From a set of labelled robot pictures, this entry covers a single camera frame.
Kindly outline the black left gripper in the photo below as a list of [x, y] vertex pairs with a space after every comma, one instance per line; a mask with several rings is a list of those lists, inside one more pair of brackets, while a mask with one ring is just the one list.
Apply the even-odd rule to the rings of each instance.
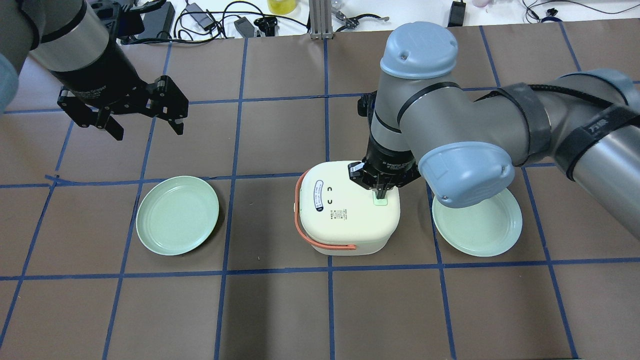
[[115, 114], [139, 113], [166, 121], [181, 136], [185, 130], [189, 100], [174, 80], [161, 75], [153, 83], [140, 78], [121, 47], [108, 41], [102, 54], [89, 65], [70, 71], [52, 71], [67, 89], [60, 89], [58, 106], [81, 128], [105, 130], [117, 141], [124, 138], [124, 128]]

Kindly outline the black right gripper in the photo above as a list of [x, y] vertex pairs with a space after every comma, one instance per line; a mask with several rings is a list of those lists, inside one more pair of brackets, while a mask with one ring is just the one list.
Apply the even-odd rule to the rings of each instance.
[[375, 192], [375, 199], [387, 198], [387, 192], [401, 188], [421, 177], [414, 155], [409, 150], [393, 150], [380, 145], [372, 135], [365, 157], [348, 164], [349, 178], [363, 189]]

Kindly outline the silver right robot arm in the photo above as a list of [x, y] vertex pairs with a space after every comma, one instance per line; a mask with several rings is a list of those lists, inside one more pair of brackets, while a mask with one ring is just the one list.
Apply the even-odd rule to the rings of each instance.
[[496, 196], [515, 168], [546, 157], [639, 236], [639, 91], [621, 71], [575, 71], [470, 101], [451, 75], [458, 43], [430, 22], [386, 41], [378, 89], [362, 95], [365, 157], [349, 178], [378, 199], [419, 177], [438, 203], [466, 208]]

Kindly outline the green plate near left arm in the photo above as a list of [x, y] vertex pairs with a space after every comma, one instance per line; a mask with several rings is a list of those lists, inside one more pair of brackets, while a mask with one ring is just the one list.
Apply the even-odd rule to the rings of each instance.
[[142, 245], [156, 255], [184, 255], [203, 244], [218, 222], [220, 201], [205, 180], [168, 178], [142, 199], [135, 231]]

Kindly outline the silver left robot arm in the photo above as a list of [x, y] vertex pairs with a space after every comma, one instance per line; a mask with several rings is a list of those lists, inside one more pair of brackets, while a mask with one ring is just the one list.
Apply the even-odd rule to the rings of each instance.
[[124, 129], [114, 116], [142, 114], [184, 132], [189, 101], [174, 80], [162, 75], [146, 83], [118, 46], [141, 34], [142, 6], [114, 0], [3, 0], [1, 2], [1, 110], [18, 93], [19, 75], [33, 57], [60, 81], [58, 106], [81, 128], [105, 130], [117, 141]]

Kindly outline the green plate near right arm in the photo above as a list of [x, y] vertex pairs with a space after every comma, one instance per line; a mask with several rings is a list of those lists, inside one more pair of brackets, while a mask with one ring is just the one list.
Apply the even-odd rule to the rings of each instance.
[[518, 242], [522, 234], [522, 211], [509, 189], [464, 208], [446, 207], [435, 200], [432, 216], [444, 240], [471, 256], [502, 255]]

